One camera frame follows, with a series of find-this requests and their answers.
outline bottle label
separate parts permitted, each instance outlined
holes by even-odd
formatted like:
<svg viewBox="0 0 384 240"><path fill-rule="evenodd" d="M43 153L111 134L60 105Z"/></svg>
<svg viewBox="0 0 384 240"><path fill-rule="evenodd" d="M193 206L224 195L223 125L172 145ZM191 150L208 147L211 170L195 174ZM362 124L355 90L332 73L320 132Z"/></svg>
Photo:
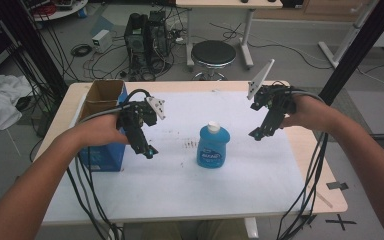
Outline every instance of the bottle label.
<svg viewBox="0 0 384 240"><path fill-rule="evenodd" d="M208 149L208 148L204 148L200 152L200 158L202 161L207 162L207 163L214 163L214 162L219 162L220 160L222 160L222 156L220 153L218 153L214 150Z"/></svg>

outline person's right arm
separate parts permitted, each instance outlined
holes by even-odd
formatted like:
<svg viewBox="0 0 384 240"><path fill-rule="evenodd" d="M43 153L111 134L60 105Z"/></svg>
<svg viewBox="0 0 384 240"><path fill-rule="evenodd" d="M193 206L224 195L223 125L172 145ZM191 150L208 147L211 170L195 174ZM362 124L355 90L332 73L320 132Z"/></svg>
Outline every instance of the person's right arm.
<svg viewBox="0 0 384 240"><path fill-rule="evenodd" d="M295 96L297 112L281 127L303 126L331 134L340 144L384 228L384 149L358 123L308 96Z"/></svg>

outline person's arm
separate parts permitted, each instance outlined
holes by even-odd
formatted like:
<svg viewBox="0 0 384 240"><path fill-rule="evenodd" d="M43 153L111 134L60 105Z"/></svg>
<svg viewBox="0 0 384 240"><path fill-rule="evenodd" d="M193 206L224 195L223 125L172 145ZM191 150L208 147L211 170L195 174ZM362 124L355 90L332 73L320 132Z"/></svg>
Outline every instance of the person's arm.
<svg viewBox="0 0 384 240"><path fill-rule="evenodd" d="M384 228L384 149L355 121L308 96L295 96L297 112L281 127L303 126L331 134L357 173Z"/></svg>
<svg viewBox="0 0 384 240"><path fill-rule="evenodd" d="M117 116L91 119L59 135L0 200L0 239L34 239L71 160L85 146L127 143Z"/></svg>

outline forearm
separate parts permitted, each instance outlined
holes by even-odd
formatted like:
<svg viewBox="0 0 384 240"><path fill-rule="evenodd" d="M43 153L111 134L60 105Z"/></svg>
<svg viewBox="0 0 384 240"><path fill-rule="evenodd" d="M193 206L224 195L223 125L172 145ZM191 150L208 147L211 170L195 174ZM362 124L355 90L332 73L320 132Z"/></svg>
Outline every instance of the forearm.
<svg viewBox="0 0 384 240"><path fill-rule="evenodd" d="M331 134L348 156L384 227L384 150L348 117L340 115L336 120Z"/></svg>
<svg viewBox="0 0 384 240"><path fill-rule="evenodd" d="M80 149L75 138L71 133L57 137L0 200L0 239L34 239L65 170Z"/></svg>

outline person's left arm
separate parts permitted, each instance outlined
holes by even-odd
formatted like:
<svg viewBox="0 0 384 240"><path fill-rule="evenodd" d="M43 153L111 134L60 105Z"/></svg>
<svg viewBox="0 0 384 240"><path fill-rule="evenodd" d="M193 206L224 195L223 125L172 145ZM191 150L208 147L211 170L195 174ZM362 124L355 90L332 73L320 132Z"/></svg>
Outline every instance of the person's left arm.
<svg viewBox="0 0 384 240"><path fill-rule="evenodd" d="M117 116L91 119L55 138L0 200L0 239L34 239L52 196L71 160L86 146L128 143Z"/></svg>

